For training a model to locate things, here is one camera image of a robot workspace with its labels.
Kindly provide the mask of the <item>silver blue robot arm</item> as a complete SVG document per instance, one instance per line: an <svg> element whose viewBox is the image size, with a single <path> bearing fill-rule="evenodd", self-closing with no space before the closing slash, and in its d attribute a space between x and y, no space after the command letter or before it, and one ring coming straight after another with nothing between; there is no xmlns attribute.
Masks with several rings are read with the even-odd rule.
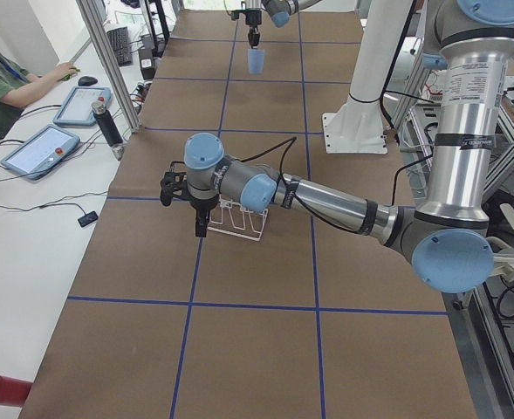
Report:
<svg viewBox="0 0 514 419"><path fill-rule="evenodd" d="M504 73L514 55L514 1L432 1L426 25L427 56L443 59L446 79L431 152L415 161L421 193L413 208L254 166L227 155L215 135L199 133L184 148L182 189L196 211L196 235L205 235L210 211L227 196L247 210L274 203L376 237L441 292L468 292L496 275L514 281L514 249L488 235L483 211Z"/></svg>
<svg viewBox="0 0 514 419"><path fill-rule="evenodd" d="M249 27L248 41L251 49L257 48L260 43L259 26L262 24L263 11L265 11L276 27L286 25L290 17L302 10L319 3L319 0L255 0L242 1L242 9L236 14L244 14L245 23Z"/></svg>

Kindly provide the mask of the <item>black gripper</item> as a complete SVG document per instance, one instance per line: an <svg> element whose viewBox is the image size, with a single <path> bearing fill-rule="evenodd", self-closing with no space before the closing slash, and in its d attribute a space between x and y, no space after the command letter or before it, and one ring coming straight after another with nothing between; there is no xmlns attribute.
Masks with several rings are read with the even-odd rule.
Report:
<svg viewBox="0 0 514 419"><path fill-rule="evenodd" d="M260 43L260 31L258 26L262 23L262 11L257 9L244 9L245 23L250 27L248 41L250 47L258 47Z"/></svg>
<svg viewBox="0 0 514 419"><path fill-rule="evenodd" d="M206 237L210 213L217 206L217 195L205 199L192 197L190 205L196 211L195 235L197 237Z"/></svg>

